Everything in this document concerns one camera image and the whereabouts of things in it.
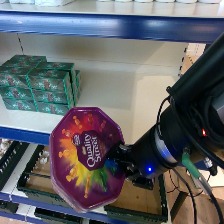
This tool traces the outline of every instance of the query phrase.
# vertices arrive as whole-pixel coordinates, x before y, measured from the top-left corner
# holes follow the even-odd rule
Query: stacked green boxes
[[[65,115],[78,102],[81,73],[74,63],[15,55],[0,66],[0,95],[9,110]]]
[[[59,63],[59,62],[41,62],[37,66],[38,69],[59,70],[69,72],[71,88],[73,92],[73,100],[77,103],[80,95],[79,81],[77,82],[77,74],[74,63]]]
[[[42,60],[46,57],[15,55],[0,67],[0,95],[7,109],[36,111],[27,75]]]
[[[46,56],[14,55],[10,61],[46,62]]]
[[[65,115],[74,107],[69,72],[33,69],[28,82],[39,112]]]

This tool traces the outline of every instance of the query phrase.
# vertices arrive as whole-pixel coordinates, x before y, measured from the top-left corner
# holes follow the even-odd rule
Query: black cable
[[[161,114],[161,111],[162,111],[162,108],[163,108],[163,105],[164,103],[168,100],[169,101],[170,99],[170,96],[168,96],[167,98],[165,98],[162,103],[160,104],[160,107],[159,107],[159,111],[158,111],[158,114],[157,114],[157,118],[156,118],[156,131],[157,131],[157,134],[159,136],[159,139],[160,140],[163,140],[163,136],[161,135],[161,132],[159,130],[159,123],[160,123],[160,114]]]
[[[192,200],[192,204],[193,204],[193,208],[194,208],[194,224],[197,224],[197,209],[196,209],[196,204],[195,204],[195,200],[194,200],[194,196],[192,194],[191,188],[189,186],[188,183],[185,183],[185,185],[187,186],[187,189],[190,193],[191,196],[191,200]]]
[[[191,191],[191,188],[189,186],[189,184],[186,182],[186,180],[184,180],[184,178],[178,173],[178,171],[176,169],[173,170],[173,172],[179,177],[179,179],[186,185],[190,196],[191,196],[191,200],[192,200],[192,204],[193,204],[193,209],[194,209],[194,224],[197,224],[197,209],[196,209],[196,204],[195,204],[195,200]]]
[[[180,192],[179,188],[178,188],[178,187],[174,184],[174,182],[173,182],[173,179],[172,179],[170,170],[169,170],[169,174],[170,174],[170,180],[171,180],[171,182],[172,182],[172,184],[173,184],[173,186],[174,186],[174,189],[173,189],[172,191],[168,191],[168,192],[166,192],[166,193],[172,193],[172,192],[174,192],[175,190],[178,190],[178,191]],[[211,174],[209,174],[208,179],[207,179],[207,182],[209,182],[210,177],[211,177]],[[202,194],[202,192],[203,192],[203,191],[199,192],[199,193],[196,194],[196,195],[193,195],[193,197],[194,197],[194,198],[198,197],[199,195]]]
[[[167,191],[166,193],[169,194],[169,193],[172,193],[176,190],[177,188],[175,187],[172,191]]]
[[[219,204],[218,204],[218,202],[217,202],[217,200],[216,200],[216,198],[214,197],[213,194],[210,195],[210,198],[211,198],[211,200],[212,200],[213,204],[215,205],[215,208],[218,212],[219,224],[223,224],[224,222],[223,222],[223,215],[222,215],[221,208],[220,208],[220,206],[219,206]]]
[[[216,156],[211,150],[205,149],[202,144],[200,144],[200,141],[197,141],[190,133],[188,130],[188,127],[184,125],[181,117],[179,116],[176,106],[175,106],[175,101],[173,98],[171,98],[170,101],[171,108],[173,110],[173,113],[178,121],[178,124],[180,125],[181,129],[185,132],[187,137],[191,140],[191,142],[194,144],[196,148],[198,148],[202,153],[204,153],[205,156],[207,156],[209,159],[211,159],[214,163],[216,163],[218,166],[220,166],[222,169],[224,169],[224,162],[222,159],[220,159],[218,156]]]

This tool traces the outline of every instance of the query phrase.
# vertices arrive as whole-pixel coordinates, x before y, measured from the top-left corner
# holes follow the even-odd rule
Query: purple octagonal tin
[[[114,202],[125,173],[106,159],[110,148],[123,141],[120,127],[102,110],[72,108],[50,136],[51,182],[77,212]]]

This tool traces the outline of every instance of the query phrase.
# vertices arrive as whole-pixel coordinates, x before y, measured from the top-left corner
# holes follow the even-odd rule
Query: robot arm
[[[160,108],[155,126],[132,146],[114,147],[108,155],[127,167],[129,180],[173,169],[186,149],[193,163],[209,159],[224,169],[214,154],[224,148],[224,34],[167,92],[163,103],[170,106],[161,116]]]

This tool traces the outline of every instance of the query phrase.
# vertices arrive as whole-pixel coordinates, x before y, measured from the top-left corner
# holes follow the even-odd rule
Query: green cable
[[[183,153],[182,164],[188,169],[194,178],[198,179],[200,177],[200,173],[197,167],[191,162],[190,155],[188,153]]]

